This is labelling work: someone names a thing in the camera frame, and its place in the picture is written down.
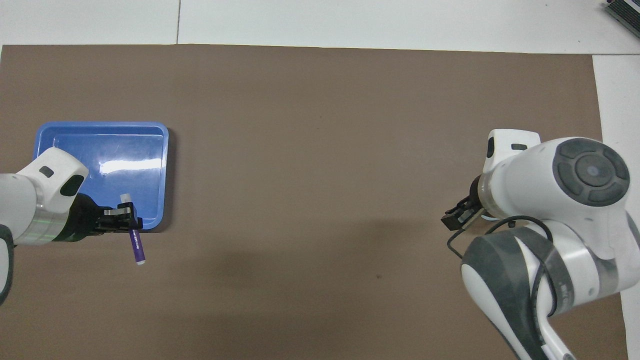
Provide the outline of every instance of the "white floor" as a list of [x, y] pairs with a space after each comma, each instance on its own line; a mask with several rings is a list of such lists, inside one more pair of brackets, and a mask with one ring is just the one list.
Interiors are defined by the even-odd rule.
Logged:
[[[593, 54], [606, 143], [640, 174], [640, 39], [604, 0], [0, 0], [2, 44], [244, 44]], [[640, 181], [629, 211], [640, 221]], [[623, 292], [640, 360], [640, 286]]]

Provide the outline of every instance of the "blue tray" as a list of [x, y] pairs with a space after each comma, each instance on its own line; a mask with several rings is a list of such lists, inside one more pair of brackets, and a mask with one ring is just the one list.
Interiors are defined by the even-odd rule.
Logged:
[[169, 131], [159, 122], [48, 122], [36, 134], [33, 158], [50, 147], [89, 168], [81, 193], [115, 208], [130, 193], [145, 230], [160, 224]]

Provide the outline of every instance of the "marker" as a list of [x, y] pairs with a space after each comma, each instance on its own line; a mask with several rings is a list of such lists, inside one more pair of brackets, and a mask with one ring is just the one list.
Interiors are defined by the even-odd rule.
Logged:
[[[124, 193], [120, 196], [120, 202], [132, 202], [131, 195]], [[129, 229], [129, 237], [131, 238], [131, 246], [133, 247], [133, 255], [136, 258], [136, 264], [142, 265], [145, 263], [145, 251], [142, 248], [142, 241], [140, 240], [140, 232], [137, 229]]]

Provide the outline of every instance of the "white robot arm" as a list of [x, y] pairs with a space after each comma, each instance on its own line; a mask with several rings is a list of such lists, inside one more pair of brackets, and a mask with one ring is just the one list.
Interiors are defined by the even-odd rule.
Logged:
[[131, 202], [98, 206], [78, 189], [88, 169], [67, 152], [49, 148], [17, 174], [0, 174], [0, 304], [13, 275], [13, 248], [141, 229]]
[[[519, 359], [575, 359], [547, 318], [640, 280], [629, 181], [622, 158], [596, 140], [489, 134], [482, 175], [442, 221], [458, 230], [447, 245], [468, 292]], [[483, 214], [502, 220], [460, 255], [451, 241]], [[530, 224], [513, 227], [519, 219]]]

